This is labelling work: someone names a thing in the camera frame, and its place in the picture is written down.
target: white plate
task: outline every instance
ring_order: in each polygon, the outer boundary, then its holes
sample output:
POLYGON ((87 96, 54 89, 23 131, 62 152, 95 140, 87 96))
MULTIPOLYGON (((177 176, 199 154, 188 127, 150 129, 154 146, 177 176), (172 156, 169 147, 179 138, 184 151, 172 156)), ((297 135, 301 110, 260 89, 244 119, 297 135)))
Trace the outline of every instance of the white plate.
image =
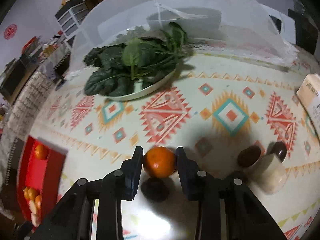
POLYGON ((134 93, 129 94, 129 95, 125 95, 125 96, 120 96, 120 97, 108 97, 105 96, 105 98, 111 99, 113 101, 129 101, 129 100, 134 100, 137 98, 141 98, 144 97, 150 93, 152 93, 153 91, 157 90, 158 88, 160 88, 162 85, 164 85, 165 83, 167 83, 170 78, 173 76, 173 74, 175 73, 176 69, 174 71, 172 71, 171 73, 169 73, 168 75, 166 75, 163 79, 161 79, 160 81, 158 81, 157 83, 145 88, 141 90, 141 82, 136 82, 135 86, 134 86, 134 93))

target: orange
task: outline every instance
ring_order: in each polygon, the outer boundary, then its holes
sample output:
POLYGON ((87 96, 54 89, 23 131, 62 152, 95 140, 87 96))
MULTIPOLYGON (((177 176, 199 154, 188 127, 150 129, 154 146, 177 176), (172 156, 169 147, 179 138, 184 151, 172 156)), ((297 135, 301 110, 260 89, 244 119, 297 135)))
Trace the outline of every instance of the orange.
POLYGON ((35 157, 38 160, 45 160, 47 156, 48 156, 48 149, 42 144, 39 144, 35 149, 35 157))
POLYGON ((28 189, 28 196, 31 200, 35 201, 36 196, 38 195, 39 195, 39 192, 35 188, 31 187, 28 189))
POLYGON ((29 192, 28 190, 30 189, 30 187, 25 187, 24 190, 23 190, 23 196, 24 198, 26 199, 26 201, 29 201, 30 198, 29 198, 29 192))
POLYGON ((176 155, 166 147, 154 147, 144 155, 143 167, 151 177, 167 178, 176 169, 176 155))
POLYGON ((35 204, 36 204, 37 210, 40 210, 41 209, 41 194, 36 196, 35 204))

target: white bowl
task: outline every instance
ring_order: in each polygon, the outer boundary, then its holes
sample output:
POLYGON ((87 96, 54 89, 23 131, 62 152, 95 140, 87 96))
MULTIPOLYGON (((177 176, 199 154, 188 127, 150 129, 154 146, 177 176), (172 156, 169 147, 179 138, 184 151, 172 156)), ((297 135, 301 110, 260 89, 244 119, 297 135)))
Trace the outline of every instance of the white bowl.
POLYGON ((145 88, 141 89, 141 83, 136 82, 134 86, 134 93, 125 95, 125 96, 120 96, 120 97, 109 97, 109 96, 104 96, 105 98, 111 99, 113 101, 129 101, 129 100, 134 100, 137 98, 144 97, 153 91, 157 90, 159 87, 164 85, 169 81, 169 79, 173 76, 174 72, 176 69, 172 72, 170 72, 168 75, 166 75, 163 79, 158 81, 157 83, 145 88))
POLYGON ((195 18, 181 18, 177 14, 163 10, 160 12, 161 21, 159 21, 158 13, 154 13, 147 17, 147 22, 150 29, 165 30, 168 31, 170 22, 176 22, 179 24, 190 38, 211 38, 214 39, 217 35, 221 23, 221 12, 219 10, 202 7, 187 7, 187 8, 175 8, 181 12, 188 14, 205 15, 206 17, 195 18))

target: red tray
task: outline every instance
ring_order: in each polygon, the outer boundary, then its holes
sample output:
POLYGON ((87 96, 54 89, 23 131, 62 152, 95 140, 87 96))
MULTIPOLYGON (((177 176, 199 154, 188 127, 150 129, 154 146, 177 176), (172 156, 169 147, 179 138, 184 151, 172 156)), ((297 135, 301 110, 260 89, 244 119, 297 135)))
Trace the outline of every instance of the red tray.
POLYGON ((25 144, 23 154, 20 157, 17 175, 17 200, 26 220, 31 221, 31 211, 28 202, 23 196, 25 187, 33 187, 42 195, 41 211, 39 213, 40 222, 57 202, 60 176, 65 160, 65 155, 48 149, 46 160, 38 160, 34 155, 35 148, 43 144, 31 136, 25 144))

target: green leafy vegetable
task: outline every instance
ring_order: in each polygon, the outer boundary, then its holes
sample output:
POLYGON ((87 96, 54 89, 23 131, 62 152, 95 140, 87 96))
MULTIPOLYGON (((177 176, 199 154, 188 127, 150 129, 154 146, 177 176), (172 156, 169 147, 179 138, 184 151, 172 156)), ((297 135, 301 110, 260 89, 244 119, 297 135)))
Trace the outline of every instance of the green leafy vegetable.
POLYGON ((110 68, 123 69, 121 62, 122 51, 121 47, 109 47, 98 54, 104 70, 109 70, 110 68))
POLYGON ((94 48, 84 63, 99 67, 86 82, 87 95, 123 96, 131 93, 134 80, 142 80, 146 88, 172 72, 180 58, 185 57, 183 45, 187 33, 177 24, 169 23, 171 33, 164 32, 162 41, 156 37, 134 38, 128 44, 94 48))

